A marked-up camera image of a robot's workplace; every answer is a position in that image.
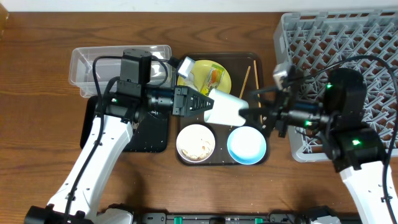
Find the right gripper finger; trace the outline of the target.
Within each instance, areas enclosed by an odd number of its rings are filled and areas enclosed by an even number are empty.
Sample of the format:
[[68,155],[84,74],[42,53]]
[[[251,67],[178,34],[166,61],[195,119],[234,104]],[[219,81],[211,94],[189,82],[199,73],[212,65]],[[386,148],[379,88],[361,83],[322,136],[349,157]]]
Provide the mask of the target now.
[[258,90],[251,91],[249,94],[250,95],[260,95],[263,93],[268,93],[268,92],[275,92],[278,91],[279,89],[276,86],[269,86],[267,88],[262,88]]
[[256,120],[257,117],[262,116],[263,118],[270,118],[272,116],[272,111],[269,108],[245,108],[239,110],[239,115],[246,120],[253,119]]

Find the white cup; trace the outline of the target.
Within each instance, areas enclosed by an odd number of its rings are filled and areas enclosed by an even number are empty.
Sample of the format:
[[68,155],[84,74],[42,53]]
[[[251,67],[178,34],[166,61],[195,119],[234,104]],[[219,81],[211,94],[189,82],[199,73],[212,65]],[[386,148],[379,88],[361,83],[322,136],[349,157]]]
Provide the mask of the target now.
[[217,89],[210,91],[213,108],[204,112],[204,122],[226,126],[243,126],[246,119],[239,115],[240,109],[248,109],[247,101]]

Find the pink bowl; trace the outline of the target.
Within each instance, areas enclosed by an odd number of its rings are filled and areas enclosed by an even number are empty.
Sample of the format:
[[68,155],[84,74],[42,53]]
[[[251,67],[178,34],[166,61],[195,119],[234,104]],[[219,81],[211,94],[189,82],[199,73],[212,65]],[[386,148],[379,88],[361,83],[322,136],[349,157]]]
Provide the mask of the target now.
[[209,159],[215,151],[215,146],[215,135],[202,124],[191,124],[184,127],[176,139],[178,155],[184,161],[192,163]]

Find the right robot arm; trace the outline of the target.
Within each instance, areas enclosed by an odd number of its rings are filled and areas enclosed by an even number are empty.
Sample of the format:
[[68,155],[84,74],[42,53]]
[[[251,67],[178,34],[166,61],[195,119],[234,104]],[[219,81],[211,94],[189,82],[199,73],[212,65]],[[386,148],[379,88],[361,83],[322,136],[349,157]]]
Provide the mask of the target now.
[[281,79],[274,101],[239,115],[268,137],[288,127],[315,131],[315,139],[349,190],[363,223],[397,223],[397,194],[389,165],[391,155],[378,133],[363,122],[366,85],[362,74],[337,68],[328,76],[321,103],[297,99],[300,80],[294,72]]

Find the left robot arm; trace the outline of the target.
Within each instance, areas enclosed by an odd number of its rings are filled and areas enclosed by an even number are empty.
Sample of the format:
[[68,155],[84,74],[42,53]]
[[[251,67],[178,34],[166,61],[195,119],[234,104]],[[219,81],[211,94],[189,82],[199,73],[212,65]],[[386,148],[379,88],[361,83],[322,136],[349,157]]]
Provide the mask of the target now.
[[126,49],[119,59],[119,76],[110,79],[105,90],[96,87],[95,117],[75,165],[46,207],[30,207],[24,223],[133,223],[128,210],[98,213],[114,165],[133,137],[133,123],[152,111],[187,117],[213,108],[211,98],[189,86],[151,85],[152,61],[158,58],[150,52]]

